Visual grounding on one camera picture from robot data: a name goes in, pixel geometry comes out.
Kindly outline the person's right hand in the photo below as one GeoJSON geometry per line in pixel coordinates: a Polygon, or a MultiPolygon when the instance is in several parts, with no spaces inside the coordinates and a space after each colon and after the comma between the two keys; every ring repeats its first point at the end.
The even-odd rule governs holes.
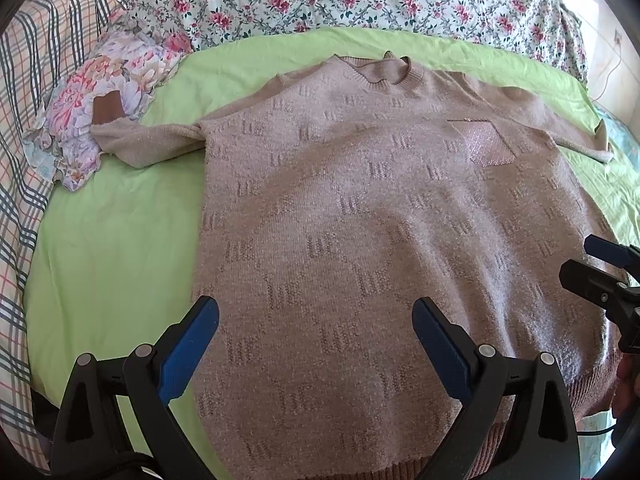
{"type": "Polygon", "coordinates": [[[617,387],[612,401],[612,414],[620,418],[639,396],[639,356],[625,353],[616,370],[617,387]]]}

